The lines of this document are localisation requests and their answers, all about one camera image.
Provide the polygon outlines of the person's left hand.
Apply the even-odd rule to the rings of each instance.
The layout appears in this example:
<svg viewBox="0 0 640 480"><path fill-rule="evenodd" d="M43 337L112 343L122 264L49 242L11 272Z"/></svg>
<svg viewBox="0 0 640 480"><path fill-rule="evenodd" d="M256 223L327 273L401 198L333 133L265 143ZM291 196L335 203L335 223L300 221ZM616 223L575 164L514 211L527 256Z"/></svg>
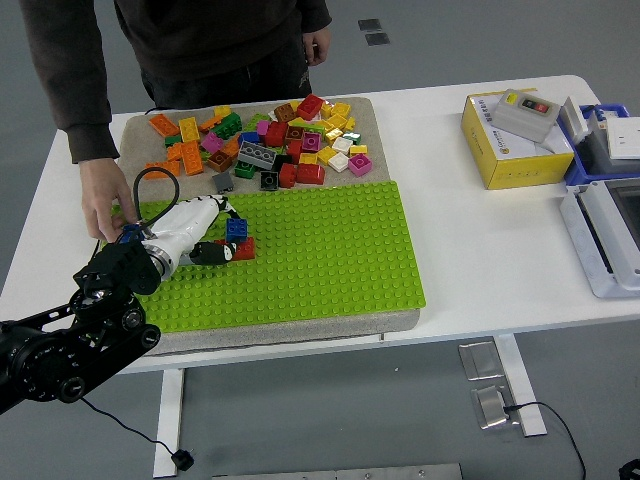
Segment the person's left hand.
<svg viewBox="0 0 640 480"><path fill-rule="evenodd" d="M318 66L326 61L331 45L331 32L328 27L303 33L302 41L306 63L309 67Z"/></svg>

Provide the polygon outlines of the person's right hand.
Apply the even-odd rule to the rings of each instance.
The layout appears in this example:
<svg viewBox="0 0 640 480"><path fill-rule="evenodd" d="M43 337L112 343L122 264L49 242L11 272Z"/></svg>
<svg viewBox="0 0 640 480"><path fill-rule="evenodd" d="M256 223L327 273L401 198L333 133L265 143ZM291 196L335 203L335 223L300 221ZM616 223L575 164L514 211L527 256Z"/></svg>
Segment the person's right hand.
<svg viewBox="0 0 640 480"><path fill-rule="evenodd" d="M112 158L79 163L81 206L92 238L113 243L122 226L136 223L138 216L131 189Z"/></svg>

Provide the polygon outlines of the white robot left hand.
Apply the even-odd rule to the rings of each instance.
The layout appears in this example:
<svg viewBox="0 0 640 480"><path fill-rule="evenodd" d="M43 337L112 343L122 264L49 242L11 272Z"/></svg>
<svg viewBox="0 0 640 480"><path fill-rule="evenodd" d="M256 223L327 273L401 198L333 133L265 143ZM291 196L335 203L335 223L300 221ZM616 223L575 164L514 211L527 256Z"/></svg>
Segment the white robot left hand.
<svg viewBox="0 0 640 480"><path fill-rule="evenodd" d="M154 223L143 245L162 278L169 278L181 265L218 266L233 259L236 242L202 241L221 213L239 219L227 197L205 195L179 202Z"/></svg>

